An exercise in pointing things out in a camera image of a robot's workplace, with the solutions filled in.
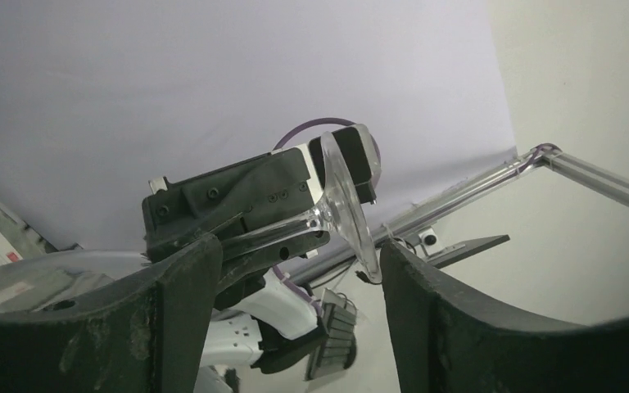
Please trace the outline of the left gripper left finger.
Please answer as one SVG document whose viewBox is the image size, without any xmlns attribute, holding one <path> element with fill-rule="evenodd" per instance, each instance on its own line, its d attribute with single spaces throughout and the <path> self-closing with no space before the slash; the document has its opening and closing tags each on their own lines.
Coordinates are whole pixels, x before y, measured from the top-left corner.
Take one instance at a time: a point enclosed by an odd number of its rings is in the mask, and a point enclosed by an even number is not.
<svg viewBox="0 0 629 393">
<path fill-rule="evenodd" d="M 193 391 L 212 311 L 178 281 L 73 318 L 0 318 L 0 392 Z"/>
</svg>

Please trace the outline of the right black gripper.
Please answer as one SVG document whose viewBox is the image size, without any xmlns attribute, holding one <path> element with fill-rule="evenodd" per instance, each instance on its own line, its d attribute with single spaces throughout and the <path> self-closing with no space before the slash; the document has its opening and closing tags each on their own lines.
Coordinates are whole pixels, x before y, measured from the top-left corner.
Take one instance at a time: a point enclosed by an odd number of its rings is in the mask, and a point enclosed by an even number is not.
<svg viewBox="0 0 629 393">
<path fill-rule="evenodd" d="M 142 202 L 145 254 L 152 262 L 173 255 L 204 233 L 221 242 L 275 224 L 313 207 L 312 179 L 303 151 L 265 153 L 177 183 Z M 236 305 L 263 284 L 273 265 L 329 243 L 324 231 L 305 233 L 259 251 L 224 253 L 214 309 Z"/>
</svg>

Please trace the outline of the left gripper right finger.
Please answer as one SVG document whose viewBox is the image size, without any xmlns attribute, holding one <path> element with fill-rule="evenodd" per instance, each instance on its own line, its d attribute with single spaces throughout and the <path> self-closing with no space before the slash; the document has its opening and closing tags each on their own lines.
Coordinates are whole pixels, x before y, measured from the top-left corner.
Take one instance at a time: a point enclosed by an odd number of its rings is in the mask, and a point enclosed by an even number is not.
<svg viewBox="0 0 629 393">
<path fill-rule="evenodd" d="M 403 246 L 381 249 L 403 392 L 629 392 L 629 317 L 581 325 L 497 300 Z"/>
</svg>

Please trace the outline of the clear glass edge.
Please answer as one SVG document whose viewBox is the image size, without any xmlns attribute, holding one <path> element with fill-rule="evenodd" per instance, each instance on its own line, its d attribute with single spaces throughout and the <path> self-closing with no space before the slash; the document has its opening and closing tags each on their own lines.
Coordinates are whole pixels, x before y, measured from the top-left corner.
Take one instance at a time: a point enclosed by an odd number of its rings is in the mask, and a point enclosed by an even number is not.
<svg viewBox="0 0 629 393">
<path fill-rule="evenodd" d="M 320 139 L 326 185 L 323 195 L 307 211 L 237 236 L 222 244 L 214 235 L 198 231 L 193 238 L 160 260 L 119 251 L 65 251 L 0 265 L 0 318 L 53 321 L 118 307 L 153 287 L 164 293 L 180 287 L 178 278 L 195 278 L 188 290 L 213 296 L 248 274 L 221 273 L 225 259 L 279 245 L 308 233 L 338 233 L 355 252 L 369 280 L 379 284 L 382 272 L 374 242 L 356 195 L 341 148 L 332 133 Z"/>
</svg>

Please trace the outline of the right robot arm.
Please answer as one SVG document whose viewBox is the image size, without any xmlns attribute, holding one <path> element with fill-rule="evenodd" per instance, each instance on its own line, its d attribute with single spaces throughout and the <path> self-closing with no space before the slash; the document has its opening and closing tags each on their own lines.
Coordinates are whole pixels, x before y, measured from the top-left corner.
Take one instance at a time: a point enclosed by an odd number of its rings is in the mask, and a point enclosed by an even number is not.
<svg viewBox="0 0 629 393">
<path fill-rule="evenodd" d="M 172 183 L 150 182 L 142 203 L 146 254 L 158 262 L 200 236 L 221 258 L 203 323 L 199 369 L 247 365 L 276 373 L 307 356 L 328 335 L 324 307 L 279 265 L 325 245 L 333 234 L 362 246 L 368 232 L 339 146 L 275 151 Z"/>
</svg>

